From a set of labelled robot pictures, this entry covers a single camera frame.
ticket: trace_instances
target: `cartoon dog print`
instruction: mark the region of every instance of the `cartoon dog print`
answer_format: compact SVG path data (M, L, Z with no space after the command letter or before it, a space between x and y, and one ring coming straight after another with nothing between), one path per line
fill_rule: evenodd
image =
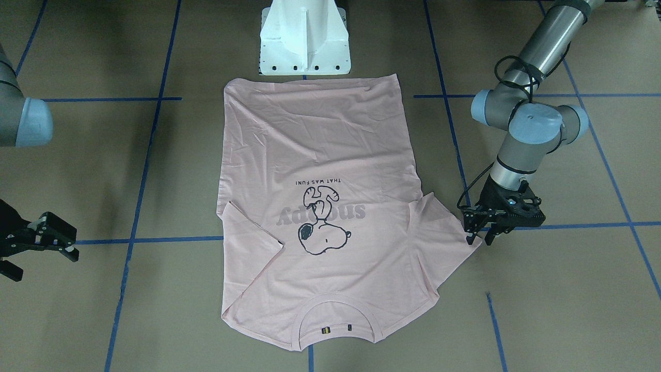
M307 209L312 208L317 219L315 223L302 224L298 229L298 240L307 253L317 256L329 249L340 249L351 237L351 231L346 231L326 221L331 214L333 202L339 200L340 195L337 191L328 186L317 186L316 188L312 186L305 190L303 205Z

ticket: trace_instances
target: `silver robot arm segment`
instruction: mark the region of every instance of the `silver robot arm segment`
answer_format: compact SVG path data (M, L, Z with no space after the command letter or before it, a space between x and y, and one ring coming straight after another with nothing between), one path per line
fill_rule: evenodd
M24 98L16 71L0 44L0 146L40 146L53 136L46 102Z
M494 72L499 82L495 89L475 95L473 118L505 130L507 135L489 167L491 172L477 204L459 205L467 190L457 203L470 244L487 224L490 228L485 242L491 245L501 233L518 226L538 227L546 219L539 208L541 199L532 192L529 182L544 156L581 137L590 121L582 107L536 103L533 94L561 63L592 10L603 2L556 0L519 56L498 61ZM498 66L506 60L514 61L500 77Z

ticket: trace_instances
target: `blue tape line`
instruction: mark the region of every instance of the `blue tape line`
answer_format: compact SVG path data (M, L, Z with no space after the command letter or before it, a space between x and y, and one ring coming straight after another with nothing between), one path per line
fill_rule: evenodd
M45 102L135 102L135 101L181 101L182 97L118 97L118 98L44 98Z
M628 222L604 222L596 224L558 224L542 225L540 227L517 227L516 230L564 230L571 228L609 228L609 227L628 227Z
M96 240L77 240L76 245L79 246L91 246L91 245L101 245L101 244L127 244L133 242L136 243L173 243L173 242L215 242L222 241L224 237L222 235L211 235L211 236L173 236L173 237L163 237L163 238L135 238L135 239L96 239Z
M449 94L448 98L474 98L474 94Z
M175 34L176 34L176 26L179 20L179 11L181 9L181 0L178 0L176 2L176 11L175 11L175 21L172 26L172 33L170 35L170 44L168 46L167 50L167 56L165 58L165 66L163 67L163 77L161 79L161 89L159 91L159 99L156 104L156 112L154 113L154 121L153 124L151 125L151 134L149 135L149 144L147 145L147 155L145 156L145 165L143 167L142 171L142 180L140 181L140 192L137 197L137 203L136 203L136 213L134 216L134 221L133 221L133 226L131 229L131 242L128 244L128 249L126 252L126 261L124 263L124 274L122 276L122 286L120 287L120 300L119 303L117 304L117 309L115 310L115 319L114 323L112 325L112 333L110 335L110 345L108 346L108 355L106 356L106 366L105 366L105 372L110 372L110 364L112 363L112 353L114 351L115 347L115 341L117 338L117 329L119 328L119 323L120 323L120 315L122 313L122 304L124 303L124 293L126 291L126 281L128 278L128 272L129 272L129 262L131 261L131 255L133 254L133 246L134 246L134 241L136 238L136 232L137 232L137 222L140 218L140 208L142 205L142 200L143 196L145 193L145 185L147 183L147 174L149 173L149 159L151 157L151 149L153 146L154 142L154 137L156 133L156 128L158 125L159 121L159 114L161 111L161 102L163 98L163 91L165 90L165 81L167 80L167 70L170 65L170 56L172 55L172 48L175 43Z
M310 345L307 347L307 370L308 372L315 372L315 346Z
M661 226L661 221L634 222L633 226Z
M452 143L455 146L455 153L457 154L457 165L459 166L459 174L461 175L461 182L463 182L463 188L467 189L468 184L466 184L466 176L464 175L463 172L463 164L461 163L461 153L459 152L459 143L457 142L457 134L455 133L454 130L454 123L452 121L452 112L450 111L450 104L449 101L447 100L446 83L445 80L443 79L441 60L438 57L438 50L436 49L436 37L434 36L434 29L432 28L432 19L430 18L429 15L429 6L427 4L427 0L423 0L423 4L424 4L424 14L427 18L427 26L429 28L429 36L432 39L432 47L434 49L434 57L436 59L436 69L438 70L438 79L440 80L441 83L441 90L443 91L443 100L445 101L446 104L447 121L450 126L450 133L452 134ZM471 198L468 195L468 193L466 193L466 203L468 205L471 205Z
M652 268L652 265L650 264L650 260L647 258L647 253L645 252L645 249L642 247L642 242L641 239L638 237L638 232L636 231L636 228L633 226L633 224L629 228L631 229L633 238L636 240L636 245L638 245L638 251L641 253L642 261L645 262L645 267L647 267L647 272L650 274L650 279L652 279L652 284L654 284L654 289L656 289L656 294L659 296L659 299L661 300L661 287L659 287L659 282L656 279L656 275L654 274L654 270Z
M77 246L89 246L93 244L127 244L130 239L93 239L93 240L76 240Z
M126 261L124 262L124 273L122 274L122 285L120 287L120 300L117 302L117 309L115 309L115 318L112 323L112 331L110 333L110 344L108 345L108 355L106 356L105 372L110 372L110 363L112 362L112 353L115 350L115 339L117 338L117 329L120 325L120 315L122 313L122 305L124 303L124 293L126 292L126 281L128 279L128 263L131 261L133 254L133 243L128 244L126 250Z
M491 313L491 323L494 326L494 333L496 334L496 343L498 344L498 354L500 355L500 365L502 371L507 372L507 361L505 361L505 351L502 348L502 340L500 339L500 329L498 328L498 321L496 319L496 312L494 311L493 301L491 300L491 293L486 293L486 301L489 303L489 312Z
M542 11L542 14L546 16L546 12L544 11L544 7L542 6L540 0L537 0L537 3L539 4L539 7ZM578 102L580 103L580 106L585 110L585 104L583 103L583 98L580 92L578 91L578 87L576 86L576 81L574 80L574 76L572 75L571 69L569 68L569 65L567 64L566 60L563 60L564 68L567 70L567 75L569 76L569 81L571 81L572 86L574 87L574 92L576 93L576 98L578 98ZM652 266L649 262L649 259L647 258L647 253L645 253L645 249L642 246L641 240L638 237L638 232L636 231L635 224L631 220L631 215L629 214L629 210L627 209L626 204L624 203L624 198L622 197L622 193L620 192L619 187L617 186L617 182L615 181L615 176L613 175L613 172L611 170L611 166L608 164L608 160L606 159L606 155L603 152L603 148L601 143L599 142L599 138L597 137L597 132L594 130L594 127L592 126L592 123L590 123L590 132L592 133L592 138L594 138L594 142L597 145L597 149L599 150L599 155L602 157L602 161L604 166L606 167L606 171L608 172L608 177L611 179L611 183L613 184L613 188L615 189L615 194L617 195L617 199L620 202L620 205L622 206L622 211L624 212L625 217L627 218L627 222L629 225L629 228L631 229L631 233L633 234L633 238L636 240L636 245L638 246L638 251L641 253L642 260L645 264L645 267L647 267L647 271L650 275L650 279L652 279L652 284L654 284L654 288L656 289L656 294L661 300L661 287L659 286L659 282L656 279L656 275L654 274L654 270L652 269Z
M223 240L218 236L175 236L173 238L135 238L135 243L209 242Z
M32 34L30 35L30 39L28 39L28 44L25 46L25 50L23 50L23 55L20 57L19 65L16 67L16 76L19 76L20 69L23 67L23 62L25 62L25 58L28 55L28 52L30 51L30 47L32 46L32 41L34 40L34 35L37 33L37 28L39 28L39 24L41 23L42 17L44 16L44 11L46 10L46 3L48 0L44 0L42 3L42 7L39 10L39 15L37 16L37 21L34 23L34 28L32 29Z

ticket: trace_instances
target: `blue tape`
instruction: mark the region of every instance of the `blue tape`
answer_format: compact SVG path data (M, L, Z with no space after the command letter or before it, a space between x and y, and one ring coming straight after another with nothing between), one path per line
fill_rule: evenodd
M130 239L96 239L96 240L76 240L77 246L89 246L93 244L127 244Z
M223 240L223 236L181 236L173 238L135 238L135 243L209 242Z
M165 58L165 66L163 68L163 77L161 79L161 89L159 90L159 99L156 104L156 112L154 113L154 121L151 125L151 134L149 135L149 144L147 145L147 155L145 156L145 165L142 171L142 180L140 181L140 192L138 193L137 203L136 203L136 213L134 216L133 226L131 229L131 242L128 244L128 249L126 252L126 261L124 263L124 274L122 275L122 286L120 287L120 300L117 304L117 309L115 310L115 319L112 325L112 333L110 334L110 344L108 345L108 355L106 356L106 365L105 372L110 372L110 365L112 363L112 353L115 347L115 341L117 337L117 329L119 328L120 316L122 313L122 304L124 303L124 293L126 291L126 281L128 279L129 273L129 262L131 261L131 255L133 254L133 246L136 239L137 232L137 222L140 218L140 208L142 206L142 200L145 193L145 185L147 183L147 174L149 173L149 159L151 157L151 149L154 143L154 137L156 133L156 128L159 122L159 115L161 112L161 102L163 98L163 91L165 90L165 81L167 80L167 71L170 66L170 56L172 55L172 48L175 43L175 34L176 26L179 20L179 11L181 10L181 0L176 2L176 11L175 11L175 21L172 26L172 33L170 35L170 44L167 50L167 56Z
M315 372L315 346L310 345L307 347L307 370L308 372Z
M661 226L661 221L634 222L633 226Z
M659 287L659 282L656 279L656 275L654 274L654 270L652 269L650 260L647 258L647 253L645 252L645 249L642 247L641 239L638 237L638 232L636 231L636 228L633 226L633 224L629 228L631 229L633 238L636 240L638 251L641 253L642 261L645 263L647 272L650 274L650 279L652 279L652 284L654 284L654 289L656 289L656 294L659 296L659 299L661 300L661 287Z
M537 5L539 5L539 10L541 11L541 14L546 17L546 10L544 9L544 5L541 4L540 0L537 0Z
M500 329L498 328L498 321L496 319L496 312L494 311L493 301L491 300L491 293L486 293L486 301L489 303L489 312L491 313L491 323L494 326L494 334L496 335L496 344L498 344L498 354L500 355L500 365L502 372L507 372L507 361L505 360L505 351L502 347L502 340L500 339Z
M558 224L558 225L542 225L540 227L517 227L516 230L564 230L572 228L611 228L611 227L628 227L628 222L604 222L596 224Z
M574 81L574 77L572 76L571 71L569 70L569 65L567 64L566 61L564 63L564 68L567 70L567 75L569 75L569 81L571 81L572 86L574 87L574 90L576 91L576 97L578 98L578 102L580 103L580 106L585 109L585 104L583 103L583 99L581 98L581 95L578 92L578 88L576 87L576 82ZM606 155L603 152L603 148L601 143L599 142L599 138L597 137L597 133L594 131L594 126L592 126L592 123L590 123L590 132L592 133L592 138L594 139L594 142L597 145L597 150L599 150L599 155L602 157L602 162L604 166L606 167L606 172L608 173L608 177L611 179L611 183L613 184L613 188L615 189L615 194L617 195L617 199L619 200L620 206L622 207L622 211L624 211L625 217L627 218L627 221L631 223L631 216L629 215L629 211L627 210L627 206L624 203L624 199L622 198L622 193L619 190L619 187L617 186L617 182L615 182L615 176L613 175L613 171L611 170L611 166L608 164L608 161L606 160Z
M474 94L449 94L448 98L474 98Z
M30 34L30 38L28 39L28 44L25 46L25 50L23 50L23 55L20 57L20 61L18 66L16 67L16 76L19 76L20 69L23 67L23 62L25 62L25 58L28 56L28 52L30 51L30 47L32 46L32 41L34 40L34 36L37 34L37 28L39 28L39 24L41 23L42 18L44 17L44 11L46 10L46 3L48 0L44 0L42 3L42 7L39 10L39 15L37 16L37 21L34 23L34 28L32 29L32 34Z
M423 4L424 4L424 13L427 18L427 26L429 28L429 36L432 39L432 47L434 49L434 57L436 59L436 69L438 70L438 79L441 83L441 90L443 91L443 100L445 101L446 104L447 121L449 122L450 133L452 134L452 143L455 146L455 152L457 154L457 165L459 166L459 174L461 176L461 182L463 182L463 188L467 189L468 184L466 184L466 176L464 175L463 172L463 164L461 163L461 153L459 152L459 143L457 142L457 134L455 133L454 123L452 121L452 112L450 111L450 104L449 101L447 100L446 83L445 80L443 79L441 60L438 57L438 50L436 49L436 37L434 36L434 29L432 28L432 20L429 15L429 6L427 4L427 0L423 0ZM466 203L468 205L471 205L471 198L468 195L468 193L466 193Z

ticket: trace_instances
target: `shirt sleeve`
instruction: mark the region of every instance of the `shirt sleeve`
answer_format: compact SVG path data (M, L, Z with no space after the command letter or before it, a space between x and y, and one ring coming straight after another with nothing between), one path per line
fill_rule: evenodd
M436 289L481 244L466 242L459 220L439 202L433 193L408 204L408 240L414 269L419 267L427 291L437 297Z
M232 201L227 203L221 219L225 270L221 313L224 314L276 259L283 245L248 219Z

